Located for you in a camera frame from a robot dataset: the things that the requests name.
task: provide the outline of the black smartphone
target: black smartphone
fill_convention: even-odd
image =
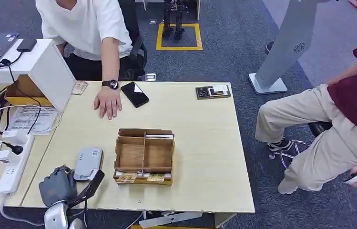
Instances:
[[[136,108],[149,101],[149,98],[143,93],[135,82],[122,86],[121,90]]]

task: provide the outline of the cardboard box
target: cardboard box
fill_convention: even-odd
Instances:
[[[118,134],[115,182],[172,185],[175,143],[171,130],[120,129]],[[147,135],[167,135],[172,139]]]
[[[22,92],[39,101],[41,106],[52,106],[28,75],[20,75],[15,83],[7,87],[4,98],[12,105],[39,105],[36,101],[21,93],[17,86]]]

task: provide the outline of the wristwatch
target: wristwatch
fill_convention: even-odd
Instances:
[[[119,88],[118,81],[116,81],[116,80],[103,81],[102,86],[110,87],[113,90],[116,90]]]

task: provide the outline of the shoe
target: shoe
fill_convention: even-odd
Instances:
[[[285,179],[283,179],[278,186],[278,192],[280,194],[292,194],[296,190],[297,186],[290,182],[286,182]]]
[[[282,138],[280,143],[267,143],[269,150],[276,152],[279,150],[289,150],[293,146],[293,142]]]

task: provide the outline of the power strip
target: power strip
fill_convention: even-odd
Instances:
[[[30,155],[32,144],[34,142],[33,135],[26,135],[27,143],[21,145],[23,151],[18,156],[21,157],[20,161],[16,165],[6,165],[3,174],[0,179],[0,193],[1,194],[13,194],[18,189],[18,185],[21,181],[22,173],[24,172],[25,165]]]

